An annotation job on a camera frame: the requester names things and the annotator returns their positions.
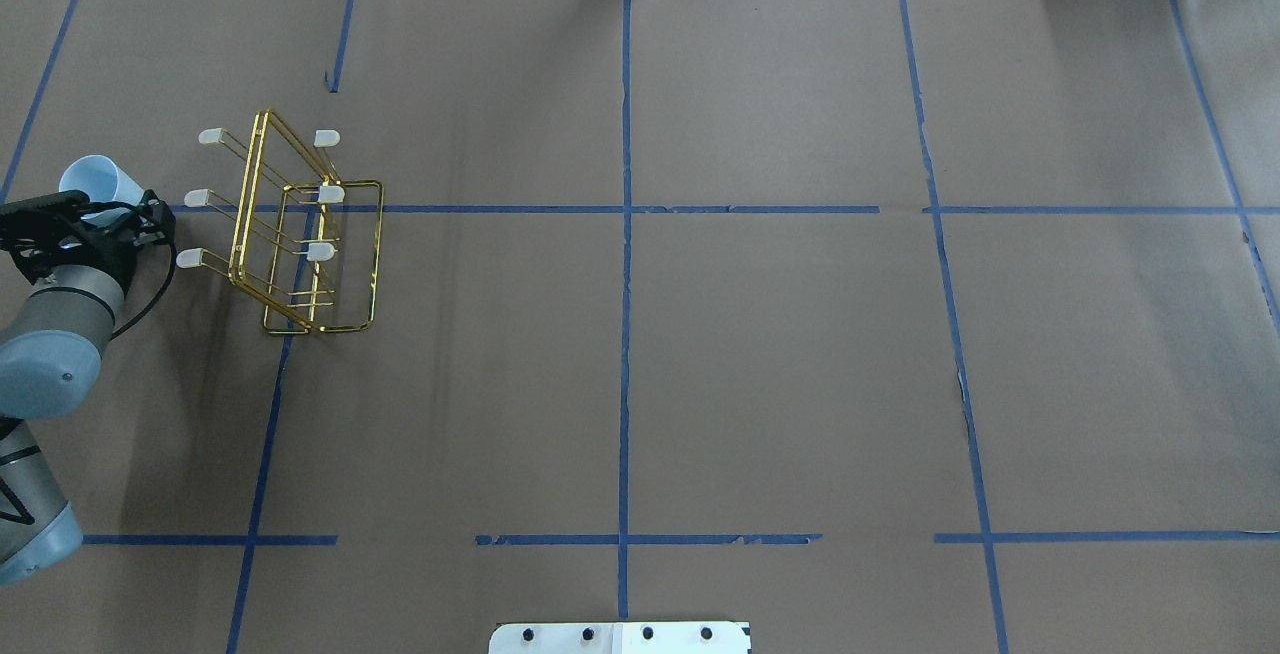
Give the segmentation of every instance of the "brass metal frame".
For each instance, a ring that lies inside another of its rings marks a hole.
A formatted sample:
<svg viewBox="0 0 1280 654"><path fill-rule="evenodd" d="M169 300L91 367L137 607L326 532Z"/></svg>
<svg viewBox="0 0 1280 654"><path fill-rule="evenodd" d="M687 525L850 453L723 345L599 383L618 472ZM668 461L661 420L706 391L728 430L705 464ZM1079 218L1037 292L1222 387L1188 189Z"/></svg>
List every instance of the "brass metal frame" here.
<svg viewBox="0 0 1280 654"><path fill-rule="evenodd" d="M379 180L342 180L329 154L324 148L307 145L297 131L293 131L293 127L288 125L274 110L257 113L253 118L253 133L247 145L228 131L215 131L215 133L218 134L216 142L206 143L223 145L244 161L244 177L237 203L232 203L230 200L211 189L201 192L204 195L201 206L223 212L224 216L234 221L232 250L227 259L219 257L218 253L209 252L209 250L193 250L196 259L192 259L191 266L210 267L210 270L227 276L237 289L260 302L264 306L262 329L268 334L279 337L311 334L311 331L343 334L343 331L369 329L378 308L378 267L381 259L385 207L385 192L381 183ZM302 159L310 174L315 175L315 180L294 183L282 175L278 168L271 166L266 159L269 140L283 140L285 145L289 145L289 148ZM343 235L335 216L342 212L343 203L333 203L325 198L325 193L333 192L333 188L340 188L343 197L348 189L375 189L378 195L374 218L374 256L369 275L369 308L364 321L324 323L320 320L325 308L337 311L339 282L333 271L325 266L328 259L316 261L316 259L308 257L308 250L311 244L332 244L334 250L343 247ZM279 198L273 197L269 206L265 206L262 198L269 196L270 189L279 192ZM270 209L275 211L274 224L257 216L260 212L269 212ZM302 230L300 235L288 234L285 227L288 212L306 212L306 230ZM269 244L271 247L270 271L265 274L252 271L250 265L251 244ZM210 265L206 256L214 259L219 266ZM288 270L289 259L296 262L296 274L292 284L285 285L279 279L282 273ZM310 284L303 285L305 279L308 279ZM284 317L284 326L273 325L273 320L279 321L279 317Z"/></svg>

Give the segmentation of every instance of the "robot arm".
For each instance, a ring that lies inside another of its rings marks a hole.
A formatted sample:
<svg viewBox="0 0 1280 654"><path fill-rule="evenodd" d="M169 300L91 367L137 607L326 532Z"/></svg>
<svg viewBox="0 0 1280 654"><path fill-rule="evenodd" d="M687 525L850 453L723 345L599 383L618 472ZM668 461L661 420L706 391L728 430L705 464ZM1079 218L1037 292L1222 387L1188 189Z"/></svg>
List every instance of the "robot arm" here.
<svg viewBox="0 0 1280 654"><path fill-rule="evenodd" d="M0 330L0 585L58 563L83 540L24 420L79 407L109 340L132 326L116 329L138 252L169 244L174 253L174 227L152 192L123 207L92 202L81 189L0 206L0 250L32 284Z"/></svg>

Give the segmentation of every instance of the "cable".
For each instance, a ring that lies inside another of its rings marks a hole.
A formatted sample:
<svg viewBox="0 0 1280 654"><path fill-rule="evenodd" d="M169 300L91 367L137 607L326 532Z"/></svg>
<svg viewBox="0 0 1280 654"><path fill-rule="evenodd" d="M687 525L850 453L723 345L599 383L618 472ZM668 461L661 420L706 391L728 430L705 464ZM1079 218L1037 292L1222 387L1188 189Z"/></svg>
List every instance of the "cable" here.
<svg viewBox="0 0 1280 654"><path fill-rule="evenodd" d="M156 227L156 230L160 230L161 234L164 233L164 227L160 227L160 221L156 221L150 212L146 212L146 209L124 202L110 202L110 209L129 209L129 211L136 212L137 216L145 218L145 220L150 221L151 227ZM155 296L151 297L151 301L147 302L146 307L142 307L142 311L137 312L137 315L125 323L124 326L120 326L120 329L111 334L111 340L115 340L115 338L124 334L124 331L133 329L133 325L150 315L151 308L155 308L156 305L160 303L160 298L164 297L165 291L169 291L169 285L173 284L173 276L178 273L178 244L174 244L172 235L165 235L165 244L169 244L169 274L164 276L164 284L160 285L160 289L156 289Z"/></svg>

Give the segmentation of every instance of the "white metal plate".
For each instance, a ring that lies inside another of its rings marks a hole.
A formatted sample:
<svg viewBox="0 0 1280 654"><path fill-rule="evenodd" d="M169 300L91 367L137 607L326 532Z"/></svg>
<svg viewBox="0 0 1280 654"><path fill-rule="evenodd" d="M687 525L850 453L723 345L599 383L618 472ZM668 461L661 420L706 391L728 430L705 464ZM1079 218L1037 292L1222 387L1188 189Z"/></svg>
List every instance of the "white metal plate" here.
<svg viewBox="0 0 1280 654"><path fill-rule="evenodd" d="M750 631L739 622L503 625L489 654L749 654Z"/></svg>

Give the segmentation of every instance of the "black cable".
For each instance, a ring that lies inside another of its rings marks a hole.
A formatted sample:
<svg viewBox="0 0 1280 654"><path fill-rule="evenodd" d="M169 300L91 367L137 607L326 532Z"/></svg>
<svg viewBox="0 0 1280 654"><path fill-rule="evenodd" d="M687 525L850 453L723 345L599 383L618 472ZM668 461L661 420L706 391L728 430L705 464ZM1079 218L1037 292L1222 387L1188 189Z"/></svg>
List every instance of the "black cable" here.
<svg viewBox="0 0 1280 654"><path fill-rule="evenodd" d="M109 209L129 209L129 211L136 212L137 216L145 218L145 220L150 221L151 227L156 227L156 230L164 235L164 227L160 227L160 221L156 221L150 212L146 212L146 209L124 202L110 202ZM165 291L169 291L169 285L173 284L173 276L178 273L178 244L174 244L172 235L165 235L165 244L169 244L169 274L164 276L164 284L160 285L160 289L156 289L155 296L151 297L151 301L147 302L146 307L142 307L141 312L137 312L137 315L125 323L124 326L120 326L120 329L111 334L111 340L115 340L115 338L124 334L124 331L133 329L133 325L150 315L151 308L155 308L156 305L160 303L160 298L165 296Z"/></svg>

